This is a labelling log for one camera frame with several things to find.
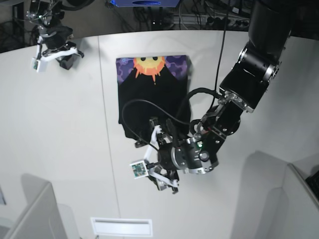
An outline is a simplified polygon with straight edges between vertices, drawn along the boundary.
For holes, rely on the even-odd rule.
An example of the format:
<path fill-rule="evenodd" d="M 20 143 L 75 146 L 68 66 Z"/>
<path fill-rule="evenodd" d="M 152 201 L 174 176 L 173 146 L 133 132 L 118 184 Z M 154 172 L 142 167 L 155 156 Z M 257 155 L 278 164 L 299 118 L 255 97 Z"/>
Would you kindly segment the black T-shirt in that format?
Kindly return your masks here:
<path fill-rule="evenodd" d="M 178 130 L 188 133 L 190 105 L 182 103 L 188 93 L 188 67 L 186 55 L 116 59 L 119 124 L 125 136 L 136 141 L 136 148 L 150 140 L 151 118 L 165 123 L 171 114 L 182 121 L 174 123 Z"/>

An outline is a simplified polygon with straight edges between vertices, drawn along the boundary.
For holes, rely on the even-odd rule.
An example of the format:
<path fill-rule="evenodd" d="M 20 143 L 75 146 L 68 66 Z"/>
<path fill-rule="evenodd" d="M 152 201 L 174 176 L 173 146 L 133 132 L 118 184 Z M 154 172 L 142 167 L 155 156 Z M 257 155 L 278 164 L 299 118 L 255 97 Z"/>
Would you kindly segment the blue box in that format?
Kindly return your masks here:
<path fill-rule="evenodd" d="M 111 0 L 116 7 L 176 7 L 180 0 Z"/>

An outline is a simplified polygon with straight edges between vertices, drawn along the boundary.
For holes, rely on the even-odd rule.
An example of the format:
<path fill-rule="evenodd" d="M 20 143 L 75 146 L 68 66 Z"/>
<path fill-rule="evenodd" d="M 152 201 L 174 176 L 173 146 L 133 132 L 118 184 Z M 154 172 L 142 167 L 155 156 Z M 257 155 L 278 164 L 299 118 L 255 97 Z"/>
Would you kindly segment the white partition left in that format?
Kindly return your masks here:
<path fill-rule="evenodd" d="M 27 205 L 14 223 L 1 217 L 0 237 L 2 239 L 68 238 L 52 183 L 31 174 L 23 174 L 21 184 Z"/>

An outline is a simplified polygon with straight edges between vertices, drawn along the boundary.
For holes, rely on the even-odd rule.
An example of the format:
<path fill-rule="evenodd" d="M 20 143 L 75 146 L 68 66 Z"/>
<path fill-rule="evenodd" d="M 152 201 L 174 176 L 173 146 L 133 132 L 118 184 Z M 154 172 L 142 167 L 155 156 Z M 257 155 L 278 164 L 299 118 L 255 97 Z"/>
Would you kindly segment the white partition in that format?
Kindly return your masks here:
<path fill-rule="evenodd" d="M 31 174 L 23 174 L 21 184 L 27 205 L 14 223 L 1 217 L 0 237 L 2 239 L 68 238 L 52 183 Z"/>
<path fill-rule="evenodd" d="M 267 239 L 317 239 L 319 201 L 297 168 L 288 164 L 271 205 Z"/>

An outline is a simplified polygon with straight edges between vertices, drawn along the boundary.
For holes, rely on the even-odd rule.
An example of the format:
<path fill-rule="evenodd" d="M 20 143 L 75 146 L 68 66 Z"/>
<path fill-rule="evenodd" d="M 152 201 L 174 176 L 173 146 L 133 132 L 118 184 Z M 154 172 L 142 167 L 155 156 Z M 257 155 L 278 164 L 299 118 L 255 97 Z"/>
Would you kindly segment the white power strip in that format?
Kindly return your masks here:
<path fill-rule="evenodd" d="M 174 14 L 171 18 L 171 21 L 174 24 L 181 25 L 212 25 L 215 23 L 223 22 L 226 15 L 206 15 L 206 14 L 182 14 L 179 16 L 178 14 Z M 236 22 L 249 22 L 248 18 L 242 18 L 235 15 L 228 16 L 228 23 L 233 25 Z"/>

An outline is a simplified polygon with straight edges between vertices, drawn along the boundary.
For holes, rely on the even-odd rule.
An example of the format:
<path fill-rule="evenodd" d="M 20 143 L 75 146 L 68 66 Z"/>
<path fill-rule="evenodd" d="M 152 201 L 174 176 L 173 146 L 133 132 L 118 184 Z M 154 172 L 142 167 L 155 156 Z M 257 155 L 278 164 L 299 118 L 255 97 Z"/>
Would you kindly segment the white partition right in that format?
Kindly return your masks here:
<path fill-rule="evenodd" d="M 297 168 L 288 164 L 271 205 L 267 239 L 317 239 L 319 201 Z"/>

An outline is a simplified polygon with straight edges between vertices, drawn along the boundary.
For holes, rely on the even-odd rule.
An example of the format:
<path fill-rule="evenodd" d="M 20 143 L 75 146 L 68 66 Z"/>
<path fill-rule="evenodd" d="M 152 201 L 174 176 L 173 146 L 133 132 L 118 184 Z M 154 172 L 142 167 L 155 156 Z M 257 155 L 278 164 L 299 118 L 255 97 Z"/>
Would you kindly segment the black keyboard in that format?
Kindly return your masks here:
<path fill-rule="evenodd" d="M 316 172 L 314 175 L 309 176 L 306 179 L 306 183 L 308 184 L 309 188 L 316 196 L 316 198 L 319 199 L 319 171 Z"/>

